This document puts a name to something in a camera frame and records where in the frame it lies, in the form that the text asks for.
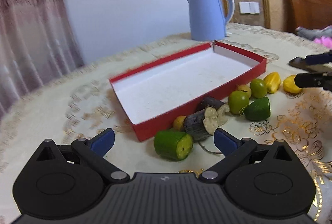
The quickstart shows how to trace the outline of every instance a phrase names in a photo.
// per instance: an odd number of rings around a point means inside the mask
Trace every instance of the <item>triangular cutout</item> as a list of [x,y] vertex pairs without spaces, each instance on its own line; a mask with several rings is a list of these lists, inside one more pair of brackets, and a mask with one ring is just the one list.
[[278,146],[277,153],[274,156],[275,159],[291,161],[292,158],[288,155],[286,149],[283,146]]
[[37,161],[44,161],[50,159],[55,159],[55,156],[52,152],[52,149],[49,146],[46,146],[37,158]]

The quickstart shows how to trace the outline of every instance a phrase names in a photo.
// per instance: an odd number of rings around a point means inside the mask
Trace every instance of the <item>curtain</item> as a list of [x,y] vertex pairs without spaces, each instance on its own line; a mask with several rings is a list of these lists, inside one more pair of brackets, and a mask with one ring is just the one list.
[[63,0],[0,0],[0,117],[22,95],[82,65]]

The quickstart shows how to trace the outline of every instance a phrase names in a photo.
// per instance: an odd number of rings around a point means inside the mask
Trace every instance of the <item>wooden headboard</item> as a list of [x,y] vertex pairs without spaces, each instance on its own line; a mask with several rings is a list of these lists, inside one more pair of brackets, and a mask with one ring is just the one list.
[[332,0],[285,0],[286,30],[295,33],[299,26],[322,29],[332,25]]

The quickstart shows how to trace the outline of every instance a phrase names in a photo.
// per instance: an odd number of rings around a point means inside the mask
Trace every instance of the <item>floral tablecloth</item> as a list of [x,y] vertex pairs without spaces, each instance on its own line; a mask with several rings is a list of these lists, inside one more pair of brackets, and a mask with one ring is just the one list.
[[[289,60],[326,51],[293,34],[262,27],[230,23],[227,31],[231,34],[224,42],[263,55],[268,59],[267,72],[277,71],[282,79],[301,72],[288,66]],[[116,143],[105,158],[131,176],[134,172],[193,171],[199,174],[220,161],[222,155],[208,154],[197,144],[184,161],[159,158],[153,139],[137,141],[107,80],[127,69],[197,44],[199,42],[190,40],[189,34],[169,36],[102,59],[18,101],[0,125],[0,223],[10,223],[19,216],[12,185],[46,138],[57,144],[68,144],[111,127],[116,132]],[[251,137],[258,143],[285,139],[316,184],[317,194],[309,215],[320,224],[332,223],[332,94],[321,89],[304,89],[298,95],[289,95],[281,89],[269,95],[269,99],[272,114],[268,120],[249,122],[243,117],[229,116],[224,129],[238,138]],[[217,151],[212,138],[203,145]]]

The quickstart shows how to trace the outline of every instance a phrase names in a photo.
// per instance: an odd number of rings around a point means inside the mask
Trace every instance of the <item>light switch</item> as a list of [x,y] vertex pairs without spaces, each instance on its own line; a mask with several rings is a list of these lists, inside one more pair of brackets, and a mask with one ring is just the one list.
[[250,6],[250,13],[252,13],[252,14],[259,14],[260,13],[258,2],[250,2],[249,6]]
[[250,14],[251,13],[249,2],[239,2],[239,6],[240,6],[241,14]]

